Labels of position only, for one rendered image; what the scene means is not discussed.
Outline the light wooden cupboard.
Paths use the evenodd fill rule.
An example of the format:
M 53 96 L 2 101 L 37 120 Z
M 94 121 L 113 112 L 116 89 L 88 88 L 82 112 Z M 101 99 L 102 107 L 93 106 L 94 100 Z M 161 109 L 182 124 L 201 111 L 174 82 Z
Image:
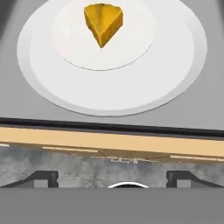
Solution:
M 224 140 L 0 127 L 0 144 L 105 158 L 224 163 Z

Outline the yellow cheese wedge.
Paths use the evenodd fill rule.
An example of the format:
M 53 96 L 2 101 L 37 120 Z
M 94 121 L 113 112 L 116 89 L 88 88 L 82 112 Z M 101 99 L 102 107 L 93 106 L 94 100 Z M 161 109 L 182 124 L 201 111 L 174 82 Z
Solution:
M 84 8 L 87 28 L 103 48 L 123 26 L 123 11 L 119 6 L 105 3 L 90 4 Z

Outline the small white plate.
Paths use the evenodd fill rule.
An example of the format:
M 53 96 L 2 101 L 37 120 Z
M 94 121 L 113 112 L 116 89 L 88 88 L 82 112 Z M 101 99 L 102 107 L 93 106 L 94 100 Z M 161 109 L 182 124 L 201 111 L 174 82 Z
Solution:
M 84 8 L 90 4 L 112 4 L 123 13 L 122 27 L 100 48 L 88 29 Z M 69 0 L 59 9 L 52 24 L 52 42 L 67 62 L 90 70 L 124 67 L 150 48 L 156 23 L 141 0 Z

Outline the white rimmed round plate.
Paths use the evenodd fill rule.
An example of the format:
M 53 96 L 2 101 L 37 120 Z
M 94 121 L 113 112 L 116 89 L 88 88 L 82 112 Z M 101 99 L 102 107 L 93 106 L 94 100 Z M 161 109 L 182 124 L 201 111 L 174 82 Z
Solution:
M 149 188 L 149 187 L 147 185 L 143 185 L 137 182 L 124 181 L 110 185 L 108 188 Z

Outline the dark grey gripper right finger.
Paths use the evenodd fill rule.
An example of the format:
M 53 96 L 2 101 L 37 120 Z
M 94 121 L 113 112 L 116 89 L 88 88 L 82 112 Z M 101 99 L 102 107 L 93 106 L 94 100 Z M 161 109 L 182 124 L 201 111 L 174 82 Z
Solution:
M 197 178 L 190 171 L 168 171 L 166 173 L 167 188 L 199 188 L 199 187 L 221 187 L 218 185 L 200 178 Z

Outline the white round microwave turntable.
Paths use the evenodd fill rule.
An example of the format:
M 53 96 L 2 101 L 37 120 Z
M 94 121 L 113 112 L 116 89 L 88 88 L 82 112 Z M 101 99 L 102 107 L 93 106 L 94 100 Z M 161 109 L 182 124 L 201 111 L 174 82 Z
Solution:
M 179 0 L 171 40 L 156 42 L 140 61 L 107 72 L 68 64 L 53 50 L 40 19 L 52 19 L 60 4 L 48 0 L 27 20 L 17 41 L 22 75 L 49 102 L 91 116 L 128 116 L 156 109 L 184 93 L 198 78 L 207 56 L 207 37 L 193 11 Z

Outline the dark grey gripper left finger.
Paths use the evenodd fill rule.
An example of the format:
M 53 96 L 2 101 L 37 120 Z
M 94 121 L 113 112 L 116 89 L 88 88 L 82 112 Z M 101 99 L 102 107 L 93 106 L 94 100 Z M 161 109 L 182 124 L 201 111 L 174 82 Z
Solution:
M 57 171 L 35 171 L 27 178 L 3 185 L 3 188 L 58 188 L 59 173 Z

